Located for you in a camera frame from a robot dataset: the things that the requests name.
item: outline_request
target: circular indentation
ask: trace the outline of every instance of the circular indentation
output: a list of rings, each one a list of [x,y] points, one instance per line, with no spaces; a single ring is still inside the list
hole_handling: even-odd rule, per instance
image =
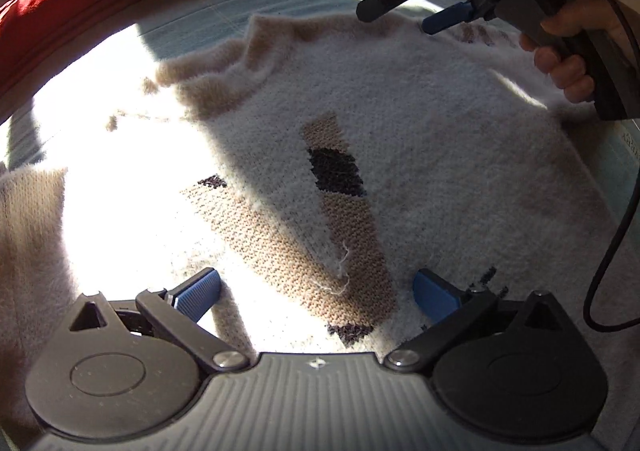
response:
[[[71,382],[80,391],[96,397],[121,395],[145,378],[145,365],[126,354],[92,355],[71,370]]]
[[[495,386],[512,395],[532,397],[555,389],[562,374],[553,361],[536,354],[510,354],[495,359],[488,367]]]
[[[246,364],[246,357],[236,351],[220,352],[213,356],[213,362],[220,368],[239,368]]]
[[[391,364],[397,367],[413,366],[420,361],[420,355],[413,350],[394,350],[387,358]]]

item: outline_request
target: human hand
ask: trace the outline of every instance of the human hand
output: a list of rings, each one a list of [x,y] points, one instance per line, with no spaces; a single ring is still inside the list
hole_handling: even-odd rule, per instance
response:
[[[640,15],[628,6],[618,3],[636,38],[640,38]],[[622,28],[616,13],[607,0],[576,0],[567,3],[555,16],[545,19],[542,28],[549,34],[570,37],[582,30],[605,30],[618,44],[624,55],[635,63],[631,43]],[[534,52],[534,64],[543,74],[548,74],[554,84],[564,90],[570,102],[586,100],[595,88],[591,76],[586,74],[584,59],[572,55],[561,60],[553,47],[539,47],[526,34],[520,35],[520,46],[527,52]]]

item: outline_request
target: device handle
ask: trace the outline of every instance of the device handle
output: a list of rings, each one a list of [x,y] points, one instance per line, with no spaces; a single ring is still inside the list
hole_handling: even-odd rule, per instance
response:
[[[592,98],[601,119],[640,118],[640,80],[636,70],[604,30],[582,31],[565,38],[548,34],[540,26],[548,14],[536,0],[500,0],[495,15],[540,46],[554,47],[562,59],[580,55],[596,83]]]

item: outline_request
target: blue ribbed pad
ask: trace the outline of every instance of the blue ribbed pad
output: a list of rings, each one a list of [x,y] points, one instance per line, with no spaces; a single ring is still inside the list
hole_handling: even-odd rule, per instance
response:
[[[174,299],[174,308],[194,323],[220,299],[220,274],[211,271]]]

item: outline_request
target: gray ribbed surface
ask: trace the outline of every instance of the gray ribbed surface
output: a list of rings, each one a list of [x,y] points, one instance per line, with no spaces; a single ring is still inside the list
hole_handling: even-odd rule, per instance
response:
[[[219,375],[181,420],[134,442],[64,443],[33,451],[602,451],[589,437],[518,447],[477,436],[447,418],[418,375],[386,371],[373,354],[264,354],[249,371]]]

